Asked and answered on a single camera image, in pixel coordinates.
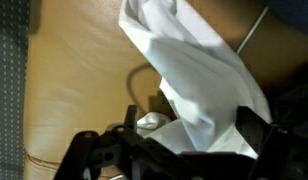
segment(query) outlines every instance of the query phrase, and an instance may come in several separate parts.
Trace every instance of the white cloth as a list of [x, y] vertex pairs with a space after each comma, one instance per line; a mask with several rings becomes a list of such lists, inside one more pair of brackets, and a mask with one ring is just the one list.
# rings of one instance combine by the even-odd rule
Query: white cloth
[[267, 101], [238, 55], [186, 0], [123, 0], [119, 25], [162, 75], [178, 120], [149, 134], [175, 153], [255, 152], [234, 127], [238, 106], [271, 122]]

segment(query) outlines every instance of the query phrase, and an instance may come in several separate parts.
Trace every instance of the leather seat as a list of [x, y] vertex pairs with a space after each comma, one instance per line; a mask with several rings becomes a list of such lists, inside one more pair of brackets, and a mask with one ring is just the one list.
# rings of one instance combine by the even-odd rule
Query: leather seat
[[[188, 2], [233, 49], [263, 8], [257, 2], [245, 0]], [[120, 0], [32, 0], [24, 111], [27, 153], [24, 179], [53, 179], [77, 132], [95, 130], [102, 134], [108, 125], [122, 122], [129, 104], [139, 106], [139, 117], [150, 111], [171, 113], [163, 95], [158, 93], [161, 77], [146, 65], [146, 59], [118, 26], [121, 3]], [[268, 56], [260, 59], [255, 49], [270, 52], [258, 42], [264, 45], [266, 39], [271, 41], [274, 37], [267, 33], [271, 27], [266, 24], [261, 27], [241, 56], [250, 63], [248, 68], [258, 82], [273, 84], [278, 81], [269, 77], [284, 67], [277, 65], [266, 72], [269, 66], [264, 63], [269, 62]], [[308, 57], [308, 40], [294, 31], [283, 32], [295, 42], [305, 42], [302, 52]], [[265, 71], [257, 69], [260, 62]], [[276, 79], [288, 77], [292, 66]], [[116, 173], [107, 169], [102, 175], [106, 179]]]

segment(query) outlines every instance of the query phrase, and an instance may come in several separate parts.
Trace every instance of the gray carpet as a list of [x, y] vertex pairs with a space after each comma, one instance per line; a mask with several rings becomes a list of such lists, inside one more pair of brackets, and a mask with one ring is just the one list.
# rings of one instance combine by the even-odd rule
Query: gray carpet
[[0, 180], [23, 179], [28, 0], [0, 0]]

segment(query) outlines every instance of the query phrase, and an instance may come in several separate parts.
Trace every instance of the gray fabric surface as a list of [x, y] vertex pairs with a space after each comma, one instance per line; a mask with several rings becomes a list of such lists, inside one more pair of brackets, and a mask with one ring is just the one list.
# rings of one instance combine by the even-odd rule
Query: gray fabric surface
[[0, 0], [0, 180], [23, 179], [28, 0]]

